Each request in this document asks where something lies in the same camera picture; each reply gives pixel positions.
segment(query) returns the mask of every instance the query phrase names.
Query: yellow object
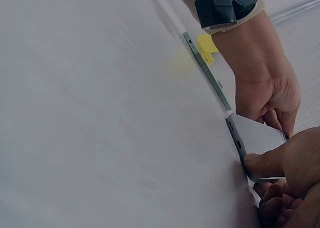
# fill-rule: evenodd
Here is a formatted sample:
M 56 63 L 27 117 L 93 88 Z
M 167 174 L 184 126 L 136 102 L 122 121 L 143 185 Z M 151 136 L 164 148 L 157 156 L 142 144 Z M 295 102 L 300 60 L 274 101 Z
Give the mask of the yellow object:
M 219 50 L 212 41 L 211 35 L 200 34 L 197 37 L 197 43 L 199 46 L 200 53 L 207 64 L 212 64 L 215 62 L 212 54 L 218 53 Z

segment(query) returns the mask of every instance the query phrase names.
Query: forearm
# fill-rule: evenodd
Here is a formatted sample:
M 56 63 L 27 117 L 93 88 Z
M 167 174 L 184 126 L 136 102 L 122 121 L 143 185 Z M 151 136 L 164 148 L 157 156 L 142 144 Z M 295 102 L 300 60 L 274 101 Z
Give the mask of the forearm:
M 281 76 L 287 72 L 287 61 L 280 40 L 266 13 L 228 32 L 212 36 L 237 78 L 257 82 Z

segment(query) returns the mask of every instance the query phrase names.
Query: black wristband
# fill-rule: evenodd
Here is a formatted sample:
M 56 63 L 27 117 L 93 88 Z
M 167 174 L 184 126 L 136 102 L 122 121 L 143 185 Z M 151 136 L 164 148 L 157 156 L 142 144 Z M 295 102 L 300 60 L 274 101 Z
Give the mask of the black wristband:
M 224 28 L 246 17 L 258 0 L 196 0 L 195 8 L 202 29 Z

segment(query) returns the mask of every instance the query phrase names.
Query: sleeve cuff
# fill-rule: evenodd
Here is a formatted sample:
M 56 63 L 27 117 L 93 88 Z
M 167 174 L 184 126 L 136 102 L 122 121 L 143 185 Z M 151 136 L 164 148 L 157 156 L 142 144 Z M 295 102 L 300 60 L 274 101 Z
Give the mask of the sleeve cuff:
M 195 1 L 196 0 L 182 0 L 182 1 L 189 8 L 189 10 L 191 11 L 192 16 L 199 23 L 199 19 L 198 19 L 196 7 L 195 7 Z M 238 22 L 235 25 L 232 25 L 232 26 L 229 26 L 229 27 L 225 27 L 225 28 L 220 28 L 220 29 L 206 30 L 206 33 L 212 35 L 212 34 L 215 34 L 215 33 L 218 33 L 218 32 L 227 32 L 227 31 L 229 31 L 229 30 L 231 30 L 231 29 L 233 29 L 233 28 L 245 23 L 249 19 L 253 18 L 257 14 L 259 14 L 262 10 L 264 10 L 264 8 L 265 8 L 264 0 L 258 0 L 258 2 L 256 3 L 256 5 L 255 5 L 254 9 L 251 11 L 251 13 L 249 13 L 243 19 L 238 20 Z

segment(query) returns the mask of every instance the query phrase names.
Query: smartphone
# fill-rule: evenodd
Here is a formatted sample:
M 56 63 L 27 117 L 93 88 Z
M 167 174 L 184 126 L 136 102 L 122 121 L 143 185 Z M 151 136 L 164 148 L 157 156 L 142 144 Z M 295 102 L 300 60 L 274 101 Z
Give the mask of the smartphone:
M 289 138 L 283 132 L 265 124 L 231 114 L 226 123 L 232 135 L 234 144 L 239 153 L 242 164 L 246 154 L 263 154 L 286 143 Z M 276 181 L 283 177 L 260 178 L 254 177 L 246 169 L 247 176 L 253 182 Z

